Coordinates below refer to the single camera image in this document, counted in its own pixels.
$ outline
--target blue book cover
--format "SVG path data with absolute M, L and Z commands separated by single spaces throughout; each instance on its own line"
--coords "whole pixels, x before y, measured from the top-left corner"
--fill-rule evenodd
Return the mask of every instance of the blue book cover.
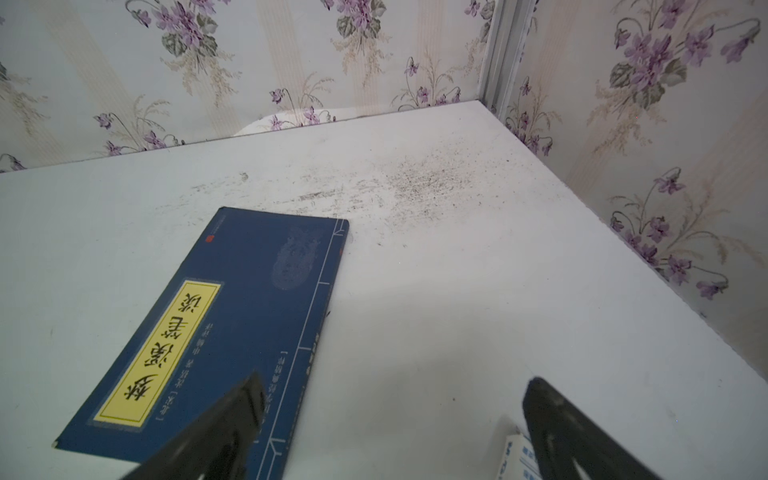
M 256 370 L 246 477 L 279 479 L 348 230 L 220 208 L 56 448 L 143 462 Z

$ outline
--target wall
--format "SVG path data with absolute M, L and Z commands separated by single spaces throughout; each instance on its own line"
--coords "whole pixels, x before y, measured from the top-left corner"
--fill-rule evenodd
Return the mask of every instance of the wall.
M 473 100 L 487 0 L 0 4 L 0 170 Z
M 768 376 L 768 4 L 541 0 L 533 15 L 508 128 Z

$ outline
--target yellow title label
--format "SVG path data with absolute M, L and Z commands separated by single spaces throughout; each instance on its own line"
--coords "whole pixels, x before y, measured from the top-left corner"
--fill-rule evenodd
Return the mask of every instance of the yellow title label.
M 144 424 L 219 288 L 218 283 L 184 282 L 94 420 Z

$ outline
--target white tabletop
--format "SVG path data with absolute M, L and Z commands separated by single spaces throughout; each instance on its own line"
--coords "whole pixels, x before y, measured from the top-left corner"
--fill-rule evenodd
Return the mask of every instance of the white tabletop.
M 491 478 L 532 376 L 766 477 L 768 385 L 477 102 L 0 176 L 0 477 L 132 466 L 51 443 L 221 206 L 351 223 L 286 479 Z

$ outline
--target black object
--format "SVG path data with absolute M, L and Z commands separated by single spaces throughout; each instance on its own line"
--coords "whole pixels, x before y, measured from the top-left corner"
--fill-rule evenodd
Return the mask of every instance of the black object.
M 123 480 L 242 480 L 259 435 L 264 393 L 252 373 Z M 544 379 L 528 384 L 523 413 L 544 480 L 660 480 Z
M 528 384 L 523 413 L 544 480 L 660 480 L 544 379 Z
M 254 372 L 123 480 L 241 480 L 264 406 Z

